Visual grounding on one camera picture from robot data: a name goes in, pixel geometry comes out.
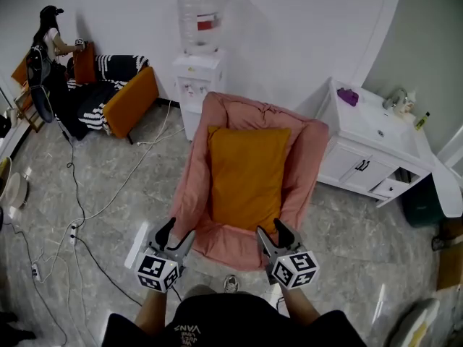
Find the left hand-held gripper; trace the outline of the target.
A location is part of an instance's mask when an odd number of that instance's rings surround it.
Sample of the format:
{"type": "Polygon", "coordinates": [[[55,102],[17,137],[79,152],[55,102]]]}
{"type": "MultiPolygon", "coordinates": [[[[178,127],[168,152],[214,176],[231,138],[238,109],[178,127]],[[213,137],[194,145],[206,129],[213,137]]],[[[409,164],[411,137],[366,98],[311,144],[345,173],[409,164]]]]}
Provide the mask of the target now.
{"type": "Polygon", "coordinates": [[[195,240],[196,230],[189,231],[175,247],[166,247],[176,218],[152,228],[147,246],[136,261],[136,275],[141,286],[165,294],[184,271],[184,259],[195,240]]]}

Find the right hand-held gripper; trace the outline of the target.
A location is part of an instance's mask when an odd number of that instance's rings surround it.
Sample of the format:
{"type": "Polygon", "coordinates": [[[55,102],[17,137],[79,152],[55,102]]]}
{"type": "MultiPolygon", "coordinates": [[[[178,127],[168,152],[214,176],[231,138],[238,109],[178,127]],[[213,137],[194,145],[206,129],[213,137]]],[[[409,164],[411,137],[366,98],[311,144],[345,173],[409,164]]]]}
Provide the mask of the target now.
{"type": "Polygon", "coordinates": [[[318,276],[320,266],[313,251],[300,251],[302,237],[291,226],[278,218],[273,220],[278,233],[278,244],[258,226],[256,236],[259,247],[268,258],[266,274],[271,285],[279,284],[282,289],[292,290],[311,284],[318,276]],[[281,249],[296,251],[280,256],[281,249]]]}

